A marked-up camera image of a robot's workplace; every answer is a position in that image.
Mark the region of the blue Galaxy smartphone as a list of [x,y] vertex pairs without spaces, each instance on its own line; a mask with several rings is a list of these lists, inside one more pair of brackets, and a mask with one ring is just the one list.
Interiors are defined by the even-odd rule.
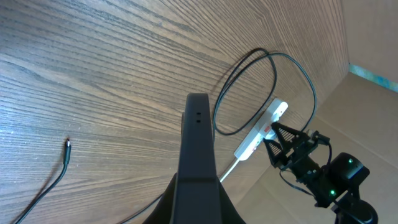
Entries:
[[171,223],[221,223],[219,180],[206,93],[187,96]]

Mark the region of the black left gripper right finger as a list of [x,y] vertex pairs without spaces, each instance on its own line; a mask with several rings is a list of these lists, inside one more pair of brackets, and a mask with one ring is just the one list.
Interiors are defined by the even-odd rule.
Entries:
[[221,182],[218,184],[222,224],[246,224],[229,199]]

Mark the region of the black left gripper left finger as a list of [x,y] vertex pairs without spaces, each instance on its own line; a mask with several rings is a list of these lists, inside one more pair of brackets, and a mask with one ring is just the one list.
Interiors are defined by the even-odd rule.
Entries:
[[169,224],[172,217],[177,175],[174,174],[153,212],[143,224]]

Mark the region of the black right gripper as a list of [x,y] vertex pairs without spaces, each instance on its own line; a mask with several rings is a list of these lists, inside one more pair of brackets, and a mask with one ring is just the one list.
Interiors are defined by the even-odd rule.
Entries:
[[278,122],[271,124],[278,142],[264,139],[267,153],[274,168],[289,169],[303,184],[329,184],[330,156],[327,163],[320,167],[310,154],[321,144],[330,147],[330,138],[315,131],[308,135]]

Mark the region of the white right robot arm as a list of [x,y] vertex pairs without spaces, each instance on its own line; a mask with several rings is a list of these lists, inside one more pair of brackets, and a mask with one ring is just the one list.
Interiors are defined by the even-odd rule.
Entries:
[[361,199],[359,186],[370,171],[357,158],[342,152],[332,158],[330,138],[307,134],[278,122],[271,124],[276,140],[264,139],[271,165],[280,173],[293,173],[305,189],[285,183],[316,201],[318,208],[333,205],[335,223],[377,223],[377,211]]

